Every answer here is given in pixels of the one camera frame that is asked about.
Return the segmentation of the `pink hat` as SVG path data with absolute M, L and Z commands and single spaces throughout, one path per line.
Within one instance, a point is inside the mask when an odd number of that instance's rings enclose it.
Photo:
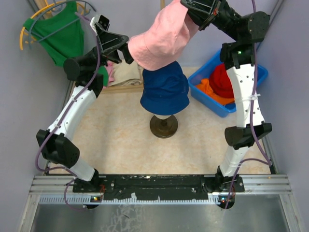
M 131 37 L 128 50 L 137 64 L 149 71 L 176 61 L 198 31 L 179 0 L 173 0 L 156 16 L 152 26 Z

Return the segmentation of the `blue hat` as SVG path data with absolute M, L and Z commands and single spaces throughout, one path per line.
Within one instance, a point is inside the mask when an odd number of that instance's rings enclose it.
M 143 70 L 142 76 L 140 104 L 146 111 L 168 116 L 179 113 L 189 105 L 188 80 L 177 61 L 156 71 Z

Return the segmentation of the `blue plastic bin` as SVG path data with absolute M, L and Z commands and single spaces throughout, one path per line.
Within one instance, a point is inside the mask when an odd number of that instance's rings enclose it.
M 217 52 L 201 68 L 193 73 L 189 79 L 191 95 L 220 117 L 226 117 L 236 112 L 234 98 L 226 98 L 232 93 L 228 76 L 223 70 L 220 61 L 220 52 Z

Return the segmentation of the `cream mannequin head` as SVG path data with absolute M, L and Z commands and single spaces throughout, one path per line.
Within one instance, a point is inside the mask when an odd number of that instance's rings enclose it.
M 153 116 L 150 120 L 150 130 L 158 138 L 165 139 L 173 136 L 178 129 L 178 120 L 174 115 L 165 119 Z

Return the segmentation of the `wooden clothes rack with tray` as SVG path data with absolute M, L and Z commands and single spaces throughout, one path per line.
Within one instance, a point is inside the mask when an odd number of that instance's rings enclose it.
M 52 3 L 49 3 L 47 0 L 29 0 L 29 2 L 38 8 L 37 12 L 31 17 L 32 19 L 49 19 L 53 16 L 53 12 L 56 14 L 58 11 L 62 10 L 62 3 L 66 4 L 65 0 L 53 0 Z M 112 84 L 108 87 L 106 92 L 117 92 L 117 93 L 127 93 L 127 92 L 139 92 L 143 90 L 143 80 L 142 80 L 142 68 L 138 67 L 136 69 L 125 68 L 124 65 L 113 65 L 112 76 L 116 78 L 116 81 L 120 80 L 122 74 L 126 71 L 135 71 L 139 70 L 139 81 L 136 85 L 132 85 L 132 82 L 119 82 L 118 84 Z

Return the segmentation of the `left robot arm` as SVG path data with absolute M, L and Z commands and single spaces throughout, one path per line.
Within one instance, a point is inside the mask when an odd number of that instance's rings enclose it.
M 108 61 L 121 63 L 119 51 L 126 63 L 133 62 L 128 36 L 109 32 L 108 25 L 102 22 L 93 25 L 96 46 L 86 55 L 68 58 L 63 64 L 67 78 L 76 84 L 70 100 L 48 129 L 39 130 L 36 135 L 44 159 L 83 180 L 83 186 L 91 192 L 100 187 L 98 172 L 81 158 L 72 138 L 85 112 L 103 90 L 105 75 L 98 73 L 98 69 Z

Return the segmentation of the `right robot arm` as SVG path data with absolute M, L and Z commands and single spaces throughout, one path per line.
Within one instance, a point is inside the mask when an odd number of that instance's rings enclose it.
M 231 81 L 237 115 L 236 125 L 225 129 L 228 148 L 215 175 L 216 187 L 227 191 L 235 182 L 246 152 L 272 131 L 272 125 L 265 122 L 259 108 L 255 54 L 255 45 L 265 38 L 270 15 L 254 10 L 241 16 L 225 0 L 182 0 L 181 4 L 188 9 L 199 30 L 213 24 L 234 40 L 224 43 L 220 51 L 220 61 Z

